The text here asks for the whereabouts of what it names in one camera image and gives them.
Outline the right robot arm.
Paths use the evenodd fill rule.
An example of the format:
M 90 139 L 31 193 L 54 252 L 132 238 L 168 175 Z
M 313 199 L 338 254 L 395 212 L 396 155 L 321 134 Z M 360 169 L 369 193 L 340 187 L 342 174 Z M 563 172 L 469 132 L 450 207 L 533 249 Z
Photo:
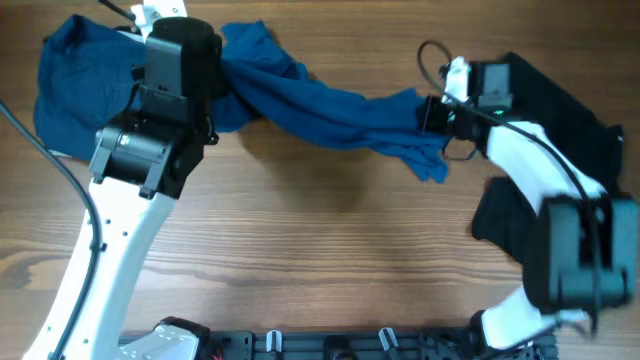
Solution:
M 466 140 L 502 174 L 472 222 L 522 267 L 521 286 L 450 337 L 467 356 L 532 345 L 563 326 L 595 335 L 636 292 L 639 206 L 619 190 L 620 131 L 526 61 L 443 65 L 425 127 Z

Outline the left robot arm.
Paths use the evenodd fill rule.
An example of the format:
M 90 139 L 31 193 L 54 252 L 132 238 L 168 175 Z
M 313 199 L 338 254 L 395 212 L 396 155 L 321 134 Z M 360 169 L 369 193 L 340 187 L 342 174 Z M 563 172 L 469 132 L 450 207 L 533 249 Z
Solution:
M 196 359 L 206 327 L 169 317 L 121 344 L 120 332 L 149 248 L 204 149 L 218 137 L 212 99 L 224 95 L 221 38 L 191 17 L 163 18 L 124 110 L 96 135 L 87 212 L 29 359 Z

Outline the blue polo shirt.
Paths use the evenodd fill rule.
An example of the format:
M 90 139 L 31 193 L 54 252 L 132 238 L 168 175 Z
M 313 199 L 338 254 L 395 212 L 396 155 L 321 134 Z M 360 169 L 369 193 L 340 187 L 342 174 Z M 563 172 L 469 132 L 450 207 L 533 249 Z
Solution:
M 448 137 L 421 128 L 424 97 L 409 88 L 381 98 L 330 88 L 314 80 L 261 21 L 228 23 L 221 65 L 229 93 L 211 104 L 219 132 L 241 129 L 264 117 L 314 145 L 370 148 L 401 159 L 422 181 L 445 181 L 440 156 Z

